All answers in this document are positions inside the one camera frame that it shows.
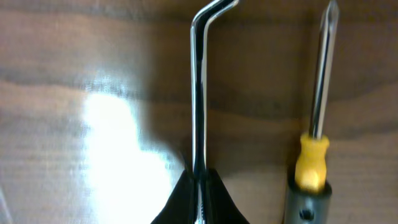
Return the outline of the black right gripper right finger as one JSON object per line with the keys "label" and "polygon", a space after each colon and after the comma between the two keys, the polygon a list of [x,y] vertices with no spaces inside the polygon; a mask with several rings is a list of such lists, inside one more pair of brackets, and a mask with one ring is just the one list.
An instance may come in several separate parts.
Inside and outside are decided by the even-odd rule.
{"label": "black right gripper right finger", "polygon": [[206,180],[206,212],[209,224],[249,224],[234,204],[220,175],[209,169]]}

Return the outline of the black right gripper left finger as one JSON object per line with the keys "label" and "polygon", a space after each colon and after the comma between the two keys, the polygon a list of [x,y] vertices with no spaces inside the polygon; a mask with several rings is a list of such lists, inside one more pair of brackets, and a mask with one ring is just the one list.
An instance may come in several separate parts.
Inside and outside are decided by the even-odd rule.
{"label": "black right gripper left finger", "polygon": [[164,208],[151,224],[193,224],[193,184],[190,173],[183,171]]}

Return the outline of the black yellow slim screwdriver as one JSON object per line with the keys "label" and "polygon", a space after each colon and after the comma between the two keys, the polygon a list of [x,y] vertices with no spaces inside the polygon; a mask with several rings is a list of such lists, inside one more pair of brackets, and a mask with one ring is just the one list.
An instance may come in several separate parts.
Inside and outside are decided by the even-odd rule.
{"label": "black yellow slim screwdriver", "polygon": [[340,9],[330,1],[319,30],[318,60],[308,131],[300,137],[300,153],[288,174],[284,223],[326,224],[332,196],[327,181],[326,152],[330,141],[323,133]]}

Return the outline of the chrome double-ended wrench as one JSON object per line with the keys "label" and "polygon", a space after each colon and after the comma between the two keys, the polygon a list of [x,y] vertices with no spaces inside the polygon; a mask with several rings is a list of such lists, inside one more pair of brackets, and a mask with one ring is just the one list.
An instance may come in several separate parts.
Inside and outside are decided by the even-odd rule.
{"label": "chrome double-ended wrench", "polygon": [[191,89],[192,89],[192,171],[194,185],[194,223],[209,223],[206,189],[206,129],[207,129],[207,41],[213,21],[238,5],[239,0],[215,0],[200,9],[190,26]]}

